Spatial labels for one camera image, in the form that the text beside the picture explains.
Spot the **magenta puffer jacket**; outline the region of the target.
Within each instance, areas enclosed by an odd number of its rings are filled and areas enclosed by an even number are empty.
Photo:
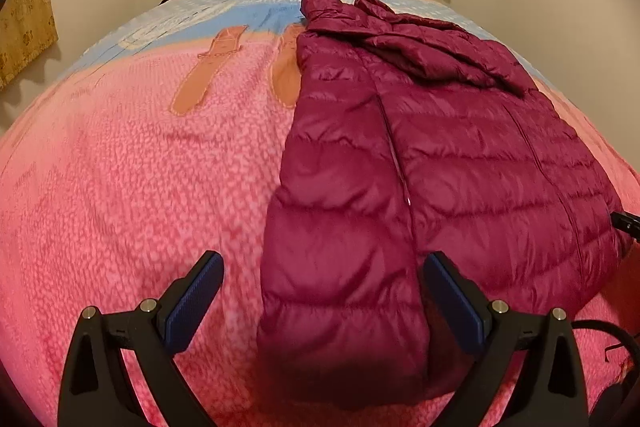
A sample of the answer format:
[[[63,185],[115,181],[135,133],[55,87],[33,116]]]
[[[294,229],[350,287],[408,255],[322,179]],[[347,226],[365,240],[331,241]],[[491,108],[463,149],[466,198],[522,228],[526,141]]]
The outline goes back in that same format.
[[[472,359],[422,277],[575,314],[630,251],[600,162],[502,44],[378,0],[302,0],[300,92],[270,200],[257,329],[294,397],[450,392]]]

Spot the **pink and blue bedspread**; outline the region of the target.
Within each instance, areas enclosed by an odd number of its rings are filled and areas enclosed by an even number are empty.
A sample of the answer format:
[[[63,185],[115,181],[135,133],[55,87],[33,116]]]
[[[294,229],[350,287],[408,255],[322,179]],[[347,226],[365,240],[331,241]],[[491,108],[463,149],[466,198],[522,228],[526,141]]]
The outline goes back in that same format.
[[[435,0],[378,1],[498,42]],[[301,5],[157,6],[88,49],[2,136],[1,362],[41,424],[58,419],[81,310],[117,312],[160,295],[204,251],[224,257],[224,283],[177,363],[217,424],[417,426],[444,406],[452,390],[358,407],[298,399],[259,356],[267,212],[302,78]],[[600,162],[621,210],[637,212],[637,171],[511,54]],[[630,240],[600,291],[571,317],[638,333],[639,247]]]

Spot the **beige curtain on side wall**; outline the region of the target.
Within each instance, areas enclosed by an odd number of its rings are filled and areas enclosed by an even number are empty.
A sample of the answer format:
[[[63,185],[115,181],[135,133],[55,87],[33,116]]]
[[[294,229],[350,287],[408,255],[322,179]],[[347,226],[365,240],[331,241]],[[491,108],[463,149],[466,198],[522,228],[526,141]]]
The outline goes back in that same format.
[[[51,0],[6,0],[1,9],[1,89],[57,41]]]

